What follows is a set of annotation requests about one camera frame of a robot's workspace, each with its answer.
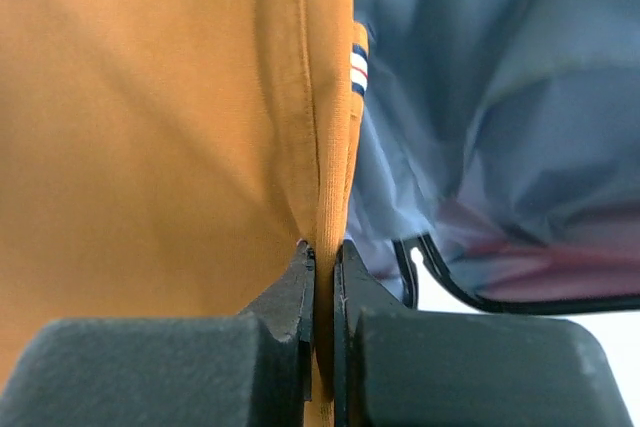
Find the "navy and white stripe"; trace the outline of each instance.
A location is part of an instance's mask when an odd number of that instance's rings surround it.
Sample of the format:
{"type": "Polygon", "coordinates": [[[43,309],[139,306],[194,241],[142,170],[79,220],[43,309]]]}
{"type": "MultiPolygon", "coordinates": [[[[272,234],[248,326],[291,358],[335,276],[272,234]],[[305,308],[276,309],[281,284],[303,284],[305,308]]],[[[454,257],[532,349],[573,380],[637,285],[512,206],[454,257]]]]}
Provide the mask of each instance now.
{"type": "Polygon", "coordinates": [[[353,44],[351,52],[351,90],[362,97],[367,90],[367,52],[358,44],[353,44]]]}

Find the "orange fabric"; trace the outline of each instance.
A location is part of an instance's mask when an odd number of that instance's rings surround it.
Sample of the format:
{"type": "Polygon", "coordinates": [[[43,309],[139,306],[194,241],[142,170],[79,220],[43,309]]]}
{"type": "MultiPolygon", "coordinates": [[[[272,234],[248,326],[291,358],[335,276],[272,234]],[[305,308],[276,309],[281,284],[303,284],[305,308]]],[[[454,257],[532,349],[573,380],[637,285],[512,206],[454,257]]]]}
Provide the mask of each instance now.
{"type": "Polygon", "coordinates": [[[233,314],[299,238],[330,380],[352,24],[352,0],[0,0],[0,385],[54,318],[233,314]]]}

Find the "clamp jaw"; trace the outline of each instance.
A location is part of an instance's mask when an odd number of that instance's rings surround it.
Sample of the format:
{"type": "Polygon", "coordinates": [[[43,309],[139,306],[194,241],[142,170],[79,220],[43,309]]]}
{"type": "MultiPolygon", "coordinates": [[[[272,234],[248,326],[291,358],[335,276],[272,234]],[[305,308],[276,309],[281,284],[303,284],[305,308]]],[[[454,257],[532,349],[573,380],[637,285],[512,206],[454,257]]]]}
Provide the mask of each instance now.
{"type": "MultiPolygon", "coordinates": [[[[315,258],[236,316],[63,320],[24,352],[0,427],[301,426],[315,258]]],[[[568,321],[418,312],[345,242],[334,271],[335,425],[631,427],[598,342],[568,321]]]]}

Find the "striped trim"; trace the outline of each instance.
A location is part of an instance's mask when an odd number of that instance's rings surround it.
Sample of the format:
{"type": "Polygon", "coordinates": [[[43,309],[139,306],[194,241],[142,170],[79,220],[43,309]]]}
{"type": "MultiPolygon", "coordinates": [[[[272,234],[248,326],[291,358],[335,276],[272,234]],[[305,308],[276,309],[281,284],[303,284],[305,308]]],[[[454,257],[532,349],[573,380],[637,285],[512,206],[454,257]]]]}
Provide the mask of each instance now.
{"type": "Polygon", "coordinates": [[[367,90],[367,52],[358,44],[353,44],[351,52],[351,90],[362,97],[367,90]]]}

